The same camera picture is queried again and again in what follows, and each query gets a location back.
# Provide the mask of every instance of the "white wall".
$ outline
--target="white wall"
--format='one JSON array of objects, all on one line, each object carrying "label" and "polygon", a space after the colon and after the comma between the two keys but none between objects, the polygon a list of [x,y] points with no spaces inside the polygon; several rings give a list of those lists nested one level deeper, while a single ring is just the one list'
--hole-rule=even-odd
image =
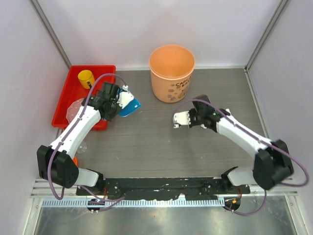
[{"label": "white wall", "polygon": [[148,67],[180,44],[197,66],[244,66],[280,0],[39,0],[73,64]]},{"label": "white wall", "polygon": [[[251,68],[272,138],[281,138],[313,177],[313,1],[292,0]],[[303,181],[300,169],[296,179]],[[313,183],[300,190],[313,221]]]},{"label": "white wall", "polygon": [[67,67],[26,0],[1,1],[0,52],[0,233],[19,235]]}]

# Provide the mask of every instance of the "robotic arm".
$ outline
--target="robotic arm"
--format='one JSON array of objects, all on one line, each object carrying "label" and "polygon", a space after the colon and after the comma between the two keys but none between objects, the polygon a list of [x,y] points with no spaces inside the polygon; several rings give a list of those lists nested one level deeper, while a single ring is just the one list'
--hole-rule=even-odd
[{"label": "robotic arm", "polygon": [[[210,103],[206,95],[200,95],[195,99]],[[193,105],[194,108],[189,111],[174,114],[174,128],[182,125],[189,127],[200,125],[204,129],[211,129],[234,141],[254,159],[252,170],[234,167],[225,172],[222,177],[225,177],[229,184],[239,186],[257,183],[263,189],[268,190],[293,174],[291,160],[263,144],[263,142],[272,144],[288,153],[287,145],[282,140],[272,141],[254,133],[240,124],[229,110],[220,109],[225,114],[224,117],[213,107],[202,102],[193,101]]]},{"label": "robotic arm", "polygon": [[[134,96],[127,86],[120,89],[116,84],[105,82],[98,94],[90,97],[81,117],[86,102],[85,98],[79,112],[65,131],[50,146],[42,145],[38,149],[37,160],[40,177],[48,179],[47,168],[52,152],[66,136],[53,160],[51,168],[52,182],[65,188],[70,188],[73,185],[85,185],[91,187],[94,191],[102,190],[103,175],[89,169],[78,168],[72,159],[80,143],[100,119],[112,120],[133,100]],[[134,107],[140,107],[140,103],[137,103]]]}]

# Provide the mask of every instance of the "gray floor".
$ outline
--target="gray floor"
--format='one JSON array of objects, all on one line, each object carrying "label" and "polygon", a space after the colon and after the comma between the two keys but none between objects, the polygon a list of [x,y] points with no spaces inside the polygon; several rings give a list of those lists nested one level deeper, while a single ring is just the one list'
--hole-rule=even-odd
[{"label": "gray floor", "polygon": [[[153,95],[149,71],[118,74],[142,107],[115,118],[107,131],[90,132],[87,151],[77,155],[80,167],[122,178],[219,176],[237,165],[252,166],[252,158],[226,137],[200,127],[173,129],[171,115],[179,103],[163,103]],[[243,69],[195,70],[184,100],[200,94],[263,134]]]},{"label": "gray floor", "polygon": [[[263,197],[242,198],[240,211],[253,212]],[[223,208],[116,208],[84,214],[86,208],[42,208],[36,235],[295,235],[285,197],[268,197],[253,216]]]}]

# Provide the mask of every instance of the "metal corner post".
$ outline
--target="metal corner post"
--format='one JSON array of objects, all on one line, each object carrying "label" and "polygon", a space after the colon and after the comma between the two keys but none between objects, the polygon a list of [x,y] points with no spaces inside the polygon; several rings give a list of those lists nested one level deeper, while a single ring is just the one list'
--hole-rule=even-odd
[{"label": "metal corner post", "polygon": [[279,21],[280,17],[282,16],[283,12],[287,8],[290,0],[281,0],[278,4],[272,18],[270,19],[262,37],[260,38],[256,48],[254,49],[254,52],[252,53],[247,65],[246,65],[246,71],[249,71],[253,62],[255,61],[256,57],[258,56],[259,52],[261,51],[264,43],[270,36],[271,32],[273,31],[274,27],[276,26],[277,22]]},{"label": "metal corner post", "polygon": [[39,20],[41,21],[41,23],[45,27],[49,37],[53,41],[55,47],[57,48],[57,50],[58,50],[59,54],[61,55],[62,59],[64,60],[65,64],[67,65],[68,68],[70,68],[72,66],[72,64],[71,64],[64,48],[62,47],[61,42],[59,41],[56,33],[54,32],[47,16],[45,15],[43,9],[41,8],[38,0],[29,0],[29,2],[33,6]]}]

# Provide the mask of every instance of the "gray wood tabletop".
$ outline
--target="gray wood tabletop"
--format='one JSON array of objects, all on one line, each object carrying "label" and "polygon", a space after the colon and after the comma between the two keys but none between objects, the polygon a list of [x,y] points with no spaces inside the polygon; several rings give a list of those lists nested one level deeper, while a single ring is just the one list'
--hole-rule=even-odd
[{"label": "gray wood tabletop", "polygon": [[[79,166],[105,177],[220,176],[234,166],[252,166],[252,158],[228,138],[201,127],[173,129],[178,103],[159,101],[152,92],[149,71],[120,71],[142,107],[128,117],[116,117],[106,131],[91,131]],[[242,124],[263,135],[243,69],[195,70],[183,100],[208,95],[229,108]],[[186,104],[181,111],[192,108]]]}]

